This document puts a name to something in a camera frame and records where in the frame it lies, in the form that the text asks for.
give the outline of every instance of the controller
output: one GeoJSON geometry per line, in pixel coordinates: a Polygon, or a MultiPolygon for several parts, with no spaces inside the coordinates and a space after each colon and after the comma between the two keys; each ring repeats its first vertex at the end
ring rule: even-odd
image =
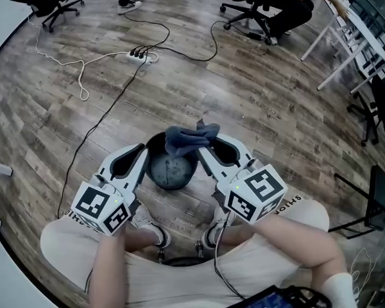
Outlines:
{"type": "MultiPolygon", "coordinates": [[[[269,164],[252,157],[239,140],[219,133],[196,151],[207,174],[216,181],[217,199],[225,212],[254,224],[274,211],[287,186],[269,164]]],[[[82,182],[71,209],[86,225],[106,235],[115,232],[138,207],[134,191],[148,163],[144,144],[126,146],[106,157],[90,181],[82,182]]]]}

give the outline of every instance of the black bucket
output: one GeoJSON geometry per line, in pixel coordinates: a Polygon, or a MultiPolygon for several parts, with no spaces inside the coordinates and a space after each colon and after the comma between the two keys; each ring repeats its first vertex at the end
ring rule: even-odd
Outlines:
{"type": "Polygon", "coordinates": [[[155,184],[168,191],[181,189],[187,185],[198,165],[195,153],[183,157],[172,157],[164,148],[166,134],[158,133],[147,142],[149,161],[146,174],[155,184]]]}

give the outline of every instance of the gray cloth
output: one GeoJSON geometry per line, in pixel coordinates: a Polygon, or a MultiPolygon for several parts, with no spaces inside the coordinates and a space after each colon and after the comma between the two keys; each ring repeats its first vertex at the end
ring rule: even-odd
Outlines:
{"type": "Polygon", "coordinates": [[[182,157],[200,147],[206,147],[217,137],[219,125],[205,125],[203,120],[197,122],[197,130],[170,126],[166,130],[166,151],[172,157],[182,157]]]}

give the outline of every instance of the wooden floor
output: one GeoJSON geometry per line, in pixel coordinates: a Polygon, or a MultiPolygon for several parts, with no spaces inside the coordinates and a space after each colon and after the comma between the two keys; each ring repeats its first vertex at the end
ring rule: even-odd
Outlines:
{"type": "MultiPolygon", "coordinates": [[[[85,7],[79,6],[79,17],[61,18],[53,34],[41,34],[41,51],[62,62],[87,61],[154,44],[166,35],[160,26],[118,16],[117,0],[85,2],[85,7]]],[[[145,0],[129,17],[163,22],[171,29],[165,46],[207,58],[215,50],[211,24],[237,14],[231,10],[220,14],[222,2],[229,1],[145,0]]],[[[385,135],[381,127],[379,145],[360,145],[362,124],[346,110],[352,99],[349,90],[362,80],[354,66],[321,92],[316,90],[340,61],[333,58],[336,50],[329,40],[322,40],[305,62],[300,61],[329,17],[321,4],[308,24],[284,36],[275,47],[217,24],[214,35],[219,53],[209,62],[192,62],[157,50],[159,62],[139,73],[80,150],[62,210],[69,208],[80,182],[89,179],[110,152],[145,143],[173,124],[194,128],[203,117],[206,123],[218,123],[223,133],[243,141],[263,162],[271,162],[289,186],[288,198],[301,194],[322,202],[331,226],[362,216],[365,200],[335,182],[333,174],[338,172],[367,190],[371,166],[379,164],[385,169],[385,135]]],[[[14,169],[11,178],[0,175],[1,231],[50,291],[69,307],[86,307],[85,294],[42,257],[40,233],[56,218],[75,149],[128,83],[135,67],[123,55],[89,64],[82,81],[90,98],[82,102],[77,82],[80,64],[62,67],[36,54],[36,33],[25,24],[0,53],[0,162],[14,169]]],[[[174,237],[167,257],[194,254],[193,243],[212,218],[213,189],[214,182],[202,168],[178,192],[165,192],[144,178],[137,190],[139,199],[174,237]]],[[[372,261],[385,246],[385,231],[351,241],[334,236],[348,265],[364,245],[372,261]]],[[[155,250],[141,254],[153,259],[155,250]]],[[[362,281],[368,261],[364,254],[358,261],[362,281]]],[[[373,274],[370,286],[385,276],[385,250],[373,274]]]]}

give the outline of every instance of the power strip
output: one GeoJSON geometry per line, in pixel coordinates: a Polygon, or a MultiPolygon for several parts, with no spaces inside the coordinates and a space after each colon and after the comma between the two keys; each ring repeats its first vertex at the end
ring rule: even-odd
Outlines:
{"type": "Polygon", "coordinates": [[[136,65],[140,65],[140,64],[144,63],[144,61],[146,62],[146,65],[151,65],[151,57],[150,56],[147,56],[147,60],[146,60],[146,56],[145,55],[142,58],[140,58],[140,56],[136,57],[134,55],[133,56],[130,55],[130,53],[127,53],[126,57],[133,64],[136,64],[136,65]]]}

